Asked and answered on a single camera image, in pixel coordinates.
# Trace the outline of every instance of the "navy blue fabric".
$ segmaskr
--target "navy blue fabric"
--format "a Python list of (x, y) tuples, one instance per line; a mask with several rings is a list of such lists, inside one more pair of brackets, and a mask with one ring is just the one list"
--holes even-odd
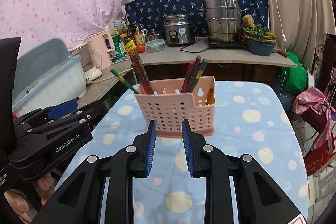
[[(135, 0), (125, 5), (128, 20), (141, 29), (161, 30), (163, 18), (171, 14), (190, 14), (195, 23), (195, 34), (206, 34), (204, 0)], [(268, 26), (268, 0), (239, 0), (239, 6), (249, 8), (242, 15), (252, 15), (255, 24)]]

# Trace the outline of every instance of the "metal bolt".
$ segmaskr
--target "metal bolt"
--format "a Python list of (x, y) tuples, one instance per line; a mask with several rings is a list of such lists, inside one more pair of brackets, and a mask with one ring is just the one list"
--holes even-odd
[(97, 160), (96, 156), (88, 156), (88, 158), (87, 158), (87, 162), (90, 163), (90, 164), (96, 162), (96, 160)]
[(243, 160), (247, 161), (247, 162), (250, 162), (250, 161), (252, 161), (252, 156), (249, 155), (249, 154), (245, 154), (245, 155), (243, 155)]
[(213, 150), (213, 147), (211, 145), (207, 144), (207, 145), (203, 146), (203, 150), (205, 152), (211, 152)]
[(126, 147), (126, 151), (129, 152), (129, 153), (133, 153), (137, 150), (137, 148), (133, 145), (130, 145), (130, 146), (127, 146)]

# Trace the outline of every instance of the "green plastic bag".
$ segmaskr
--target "green plastic bag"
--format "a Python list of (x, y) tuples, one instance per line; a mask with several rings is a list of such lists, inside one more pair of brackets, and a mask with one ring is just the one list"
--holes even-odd
[[(287, 67), (286, 78), (284, 82), (284, 89), (293, 92), (295, 95), (299, 95), (308, 88), (308, 73), (302, 67), (297, 56), (292, 52), (287, 52), (288, 58), (297, 64), (297, 68)], [(285, 67), (281, 69), (277, 78), (282, 83), (285, 77)]]

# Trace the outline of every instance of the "red tomato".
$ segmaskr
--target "red tomato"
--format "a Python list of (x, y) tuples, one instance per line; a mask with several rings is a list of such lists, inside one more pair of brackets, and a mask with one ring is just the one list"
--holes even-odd
[(137, 52), (144, 52), (146, 50), (146, 46), (144, 44), (139, 44), (137, 47), (136, 47), (136, 51)]

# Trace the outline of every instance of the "utensil holder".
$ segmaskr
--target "utensil holder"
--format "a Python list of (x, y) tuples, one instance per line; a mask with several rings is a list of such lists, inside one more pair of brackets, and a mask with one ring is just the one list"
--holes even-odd
[[(184, 78), (151, 81), (156, 95), (145, 94), (140, 84), (134, 94), (147, 123), (156, 122), (156, 134), (160, 137), (181, 138), (182, 121), (189, 120), (193, 132), (203, 136), (215, 131), (215, 78), (201, 77), (193, 92), (180, 93)], [(212, 104), (206, 104), (207, 94), (213, 88)]]

